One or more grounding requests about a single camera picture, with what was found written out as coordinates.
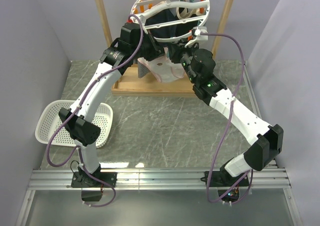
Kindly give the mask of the white pink-trimmed underwear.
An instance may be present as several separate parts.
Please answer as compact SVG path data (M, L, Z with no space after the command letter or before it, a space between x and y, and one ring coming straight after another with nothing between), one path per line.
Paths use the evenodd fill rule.
M140 57L137 61L144 64L159 83L171 83L185 76L185 70L182 65L172 63L167 56L161 56L152 61L147 61Z

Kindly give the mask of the white oval clip hanger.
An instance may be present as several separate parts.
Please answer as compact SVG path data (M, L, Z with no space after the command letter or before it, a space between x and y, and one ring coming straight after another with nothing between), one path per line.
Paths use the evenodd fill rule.
M144 5L144 12L140 12L139 5ZM204 13L200 14L199 8L204 8ZM136 14L147 31L150 31L156 41L159 43L173 43L181 39L190 40L192 38L191 30L180 36L175 37L175 28L178 24L185 24L192 21L198 21L200 27L204 27L210 14L210 0L136 0L130 10L134 14L134 8L138 9ZM176 8L197 9L196 17L177 19Z

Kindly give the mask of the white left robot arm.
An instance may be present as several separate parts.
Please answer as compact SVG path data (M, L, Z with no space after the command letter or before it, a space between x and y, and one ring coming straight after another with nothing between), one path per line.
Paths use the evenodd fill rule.
M74 140L80 163L74 173L73 187L100 187L104 175L98 160L96 141L101 128L93 124L95 113L112 86L138 58L154 60L165 53L151 32L133 22L127 22L103 53L88 85L68 109L58 115L64 128Z

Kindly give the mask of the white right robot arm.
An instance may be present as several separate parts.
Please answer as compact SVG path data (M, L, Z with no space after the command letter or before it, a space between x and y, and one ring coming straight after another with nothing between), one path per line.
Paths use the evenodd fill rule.
M182 42L170 44L168 50L170 60L182 65L194 94L226 117L250 145L247 151L220 167L214 176L215 185L231 186L247 171L261 171L282 152L283 128L255 115L214 75L216 63L210 51L197 44L186 47Z

